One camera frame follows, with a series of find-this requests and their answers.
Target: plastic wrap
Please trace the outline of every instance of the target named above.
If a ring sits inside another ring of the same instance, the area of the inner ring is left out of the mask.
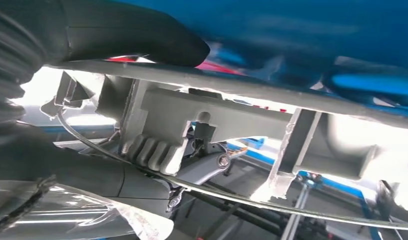
[[[26,201],[36,184],[0,181],[0,219]],[[37,207],[0,234],[0,240],[98,239],[136,234],[164,240],[173,221],[73,187],[57,184]]]

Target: black hose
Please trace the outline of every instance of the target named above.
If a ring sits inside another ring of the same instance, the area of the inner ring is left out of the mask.
[[[24,108],[9,99],[24,95],[20,84],[31,80],[45,58],[33,34],[0,12],[0,126],[23,117]]]

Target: wire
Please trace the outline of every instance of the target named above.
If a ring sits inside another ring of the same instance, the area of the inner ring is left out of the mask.
[[[24,202],[21,206],[17,207],[14,211],[10,212],[7,216],[0,220],[0,233],[10,228],[14,223],[20,220],[20,218],[31,212],[32,209],[45,196],[45,194],[49,192],[49,189],[55,184],[55,175],[41,180],[37,184],[36,191],[26,202]]]
[[[121,157],[114,155],[107,150],[101,148],[100,146],[97,146],[96,144],[90,142],[88,139],[80,135],[76,130],[74,130],[70,125],[65,122],[64,118],[62,117],[61,112],[58,113],[58,119],[61,122],[62,126],[74,137],[79,139],[82,143],[88,145],[89,147],[98,150],[102,152],[102,154],[106,155],[107,157],[113,158],[115,160],[125,162],[128,164],[132,164],[131,162],[128,162]],[[376,227],[376,228],[386,228],[386,229],[397,229],[397,230],[408,230],[408,223],[398,223],[398,222],[389,222],[389,221],[380,221],[380,220],[372,220],[372,219],[366,219],[362,217],[352,217],[352,216],[341,216],[341,215],[335,215],[335,214],[330,214],[330,213],[322,213],[318,211],[312,211],[312,210],[305,210],[301,208],[295,208],[291,206],[284,206],[281,204],[277,203],[272,203],[272,202],[257,202],[250,200],[249,198],[245,196],[240,196],[236,194],[231,194],[225,191],[221,191],[218,189],[213,189],[201,185],[196,185],[187,181],[180,180],[178,178],[175,178],[173,176],[168,176],[168,175],[163,175],[159,172],[155,172],[152,170],[149,170],[147,168],[144,168],[142,166],[135,165],[137,168],[143,170],[144,172],[158,176],[162,179],[165,179],[166,181],[179,185],[181,187],[184,187],[188,190],[196,191],[202,194],[207,194],[213,197],[221,198],[224,200],[229,200],[232,202],[237,202],[241,204],[247,204],[250,206],[254,206],[257,208],[263,208],[263,209],[269,209],[273,211],[278,211],[278,212],[283,212],[287,214],[296,214],[296,215],[301,215],[305,217],[310,217],[310,218],[315,218],[315,219],[323,219],[323,220],[328,220],[328,221],[335,221],[335,222],[340,222],[340,223],[348,223],[348,224],[357,224],[357,225],[365,225],[369,227]]]
[[[78,133],[76,130],[74,130],[64,119],[64,117],[62,116],[62,112],[59,111],[57,114],[57,118],[59,120],[59,122],[61,123],[61,125],[65,128],[65,130],[67,130],[67,132],[69,132],[71,135],[73,135],[75,138],[77,138],[79,141],[81,141],[82,143],[84,143],[85,145],[87,145],[88,147],[95,149],[99,152],[101,152],[102,154],[104,154],[105,156],[118,160],[120,162],[124,162],[127,164],[132,164],[129,161],[126,161],[124,159],[122,159],[121,157],[103,149],[102,147],[94,144],[93,142],[89,141],[87,138],[85,138],[84,136],[82,136],[80,133]]]

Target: bolt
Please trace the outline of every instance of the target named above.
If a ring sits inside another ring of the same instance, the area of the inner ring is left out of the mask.
[[[229,158],[226,156],[222,156],[220,159],[218,159],[218,166],[224,168],[229,165]]]
[[[168,206],[171,208],[174,208],[175,206],[179,204],[179,202],[180,202],[179,199],[175,198],[168,203]]]

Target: nut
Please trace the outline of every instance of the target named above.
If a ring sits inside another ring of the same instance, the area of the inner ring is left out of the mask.
[[[229,158],[226,156],[222,156],[218,159],[218,166],[224,168],[227,167],[227,165],[229,165]]]

